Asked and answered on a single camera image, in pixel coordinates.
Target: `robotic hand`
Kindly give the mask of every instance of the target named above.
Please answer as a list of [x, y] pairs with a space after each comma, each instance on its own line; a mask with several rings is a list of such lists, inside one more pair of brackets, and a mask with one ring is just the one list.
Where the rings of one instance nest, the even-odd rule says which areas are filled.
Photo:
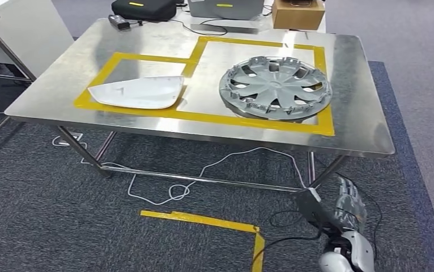
[[374, 252], [361, 234], [367, 212], [352, 181], [339, 177], [340, 197], [334, 214], [325, 210], [314, 188], [297, 194], [297, 205], [303, 217], [327, 234], [329, 242], [319, 259], [323, 272], [374, 272]]

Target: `white plastic part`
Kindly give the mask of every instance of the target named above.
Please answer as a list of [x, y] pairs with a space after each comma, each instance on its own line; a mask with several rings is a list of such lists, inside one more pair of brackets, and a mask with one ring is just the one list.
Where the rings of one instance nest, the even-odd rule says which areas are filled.
[[183, 76], [150, 76], [88, 88], [99, 103], [137, 109], [172, 106], [184, 85]]

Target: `yellow tape outline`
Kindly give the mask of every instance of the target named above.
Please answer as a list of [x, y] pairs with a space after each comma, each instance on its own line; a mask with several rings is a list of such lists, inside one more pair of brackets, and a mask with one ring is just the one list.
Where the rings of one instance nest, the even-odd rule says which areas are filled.
[[[262, 235], [259, 233], [259, 231], [260, 231], [259, 227], [256, 227], [256, 226], [251, 225], [251, 224], [227, 221], [227, 220], [223, 220], [223, 219], [217, 219], [217, 218], [212, 218], [212, 217], [207, 217], [207, 216], [202, 216], [202, 215], [196, 215], [196, 214], [188, 214], [186, 212], [179, 212], [179, 211], [173, 211], [170, 214], [166, 214], [164, 212], [142, 210], [141, 216], [185, 221], [185, 222], [205, 224], [205, 225], [221, 227], [221, 228], [228, 228], [231, 230], [255, 233], [256, 239], [254, 242], [254, 253], [252, 255], [253, 256], [252, 260], [263, 249], [263, 247], [265, 245], [265, 240], [262, 237]], [[263, 254], [264, 254], [264, 252], [262, 252], [259, 255], [259, 257], [256, 259], [256, 261], [254, 262], [254, 264], [252, 266], [251, 272], [261, 272], [262, 271]]]
[[[202, 57], [202, 54], [208, 42], [283, 47], [283, 44], [280, 42], [201, 36], [199, 37], [189, 58], [150, 56], [150, 55], [142, 55], [142, 54], [115, 52], [110, 57], [108, 62], [102, 67], [102, 69], [99, 71], [99, 73], [94, 78], [94, 80], [87, 86], [87, 88], [95, 85], [103, 84], [106, 78], [111, 74], [111, 72], [115, 69], [115, 67], [117, 67], [118, 63], [121, 60], [184, 63], [185, 67], [182, 71], [182, 75], [185, 78], [191, 78], [195, 69], [197, 68], [198, 62]], [[294, 48], [312, 50], [314, 52], [315, 67], [321, 70], [323, 73], [326, 73], [325, 52], [323, 47], [295, 44]], [[92, 101], [92, 96], [88, 92], [87, 88], [83, 90], [83, 92], [79, 95], [79, 97], [75, 99], [74, 101], [75, 107], [82, 108], [82, 109], [91, 109], [95, 111], [132, 114], [137, 116], [175, 118], [175, 119], [182, 119], [182, 120], [189, 120], [189, 121], [212, 122], [212, 123], [224, 124], [224, 125], [248, 126], [253, 128], [261, 128], [261, 129], [275, 129], [275, 130], [284, 130], [284, 131], [321, 134], [326, 136], [335, 135], [334, 125], [332, 121], [332, 110], [330, 105], [327, 106], [324, 110], [317, 113], [316, 116], [317, 124], [315, 125], [296, 124], [296, 123], [284, 122], [284, 121], [259, 120], [259, 119], [252, 119], [252, 118], [219, 116], [214, 114], [179, 111], [177, 110], [177, 107], [180, 104], [180, 101], [187, 88], [187, 85], [184, 85], [184, 87], [182, 88], [182, 91], [177, 99], [177, 102], [173, 106], [166, 109], [131, 109], [131, 108], [123, 108], [123, 107], [100, 104], [98, 102]]]

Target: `table top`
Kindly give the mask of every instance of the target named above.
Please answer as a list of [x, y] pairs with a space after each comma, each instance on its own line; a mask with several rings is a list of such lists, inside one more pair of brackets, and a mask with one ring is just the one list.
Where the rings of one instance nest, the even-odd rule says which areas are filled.
[[[227, 108], [219, 96], [222, 75], [254, 56], [292, 56], [326, 70], [333, 89], [330, 107], [322, 111], [328, 119], [319, 113], [281, 129], [274, 125], [283, 122], [243, 118]], [[186, 75], [186, 88], [167, 111], [86, 102], [89, 84], [181, 73]], [[99, 19], [5, 113], [15, 120], [48, 125], [338, 155], [394, 153], [361, 42], [347, 35], [269, 29], [199, 37], [178, 22], [134, 25], [131, 31], [119, 32], [107, 19]], [[321, 125], [326, 129], [309, 129]]]

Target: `gray carpet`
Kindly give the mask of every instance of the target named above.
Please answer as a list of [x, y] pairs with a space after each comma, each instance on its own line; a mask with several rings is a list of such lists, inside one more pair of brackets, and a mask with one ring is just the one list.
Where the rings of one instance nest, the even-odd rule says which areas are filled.
[[[80, 36], [113, 0], [52, 2]], [[359, 36], [367, 57], [386, 63], [434, 208], [434, 1], [327, 1], [326, 21], [328, 32]]]
[[[382, 63], [371, 62], [381, 100], [392, 99], [392, 88]], [[21, 88], [0, 86], [0, 110]], [[385, 108], [396, 148], [407, 142], [399, 110]], [[74, 129], [95, 152], [105, 132]], [[11, 122], [0, 132], [0, 271], [249, 271], [254, 236], [250, 233], [200, 224], [145, 218], [143, 209], [184, 211], [261, 227], [267, 242], [287, 236], [312, 236], [315, 230], [301, 222], [275, 228], [266, 220], [276, 211], [294, 208], [288, 193], [231, 186], [195, 184], [181, 201], [162, 206], [128, 197], [131, 175], [116, 173], [106, 180], [69, 147], [50, 144], [56, 133], [34, 124]], [[118, 134], [104, 160], [146, 170], [197, 175], [200, 169], [224, 155], [250, 147], [186, 141], [142, 135]], [[305, 168], [305, 154], [289, 151]], [[413, 162], [412, 152], [408, 161]], [[286, 158], [257, 151], [230, 158], [209, 169], [205, 176], [250, 182], [294, 185], [295, 174]], [[328, 156], [319, 156], [329, 162]], [[382, 160], [352, 159], [342, 173], [380, 204], [384, 215], [377, 232], [376, 271], [434, 271], [434, 214], [418, 168], [406, 167], [401, 156]], [[414, 180], [407, 180], [409, 171]], [[138, 177], [132, 192], [155, 201], [167, 199], [175, 180]], [[319, 189], [331, 205], [337, 185]], [[378, 213], [368, 199], [367, 237], [376, 226]], [[281, 216], [278, 223], [293, 222]], [[427, 237], [433, 234], [432, 241]], [[286, 241], [265, 253], [264, 271], [318, 271], [319, 241]]]

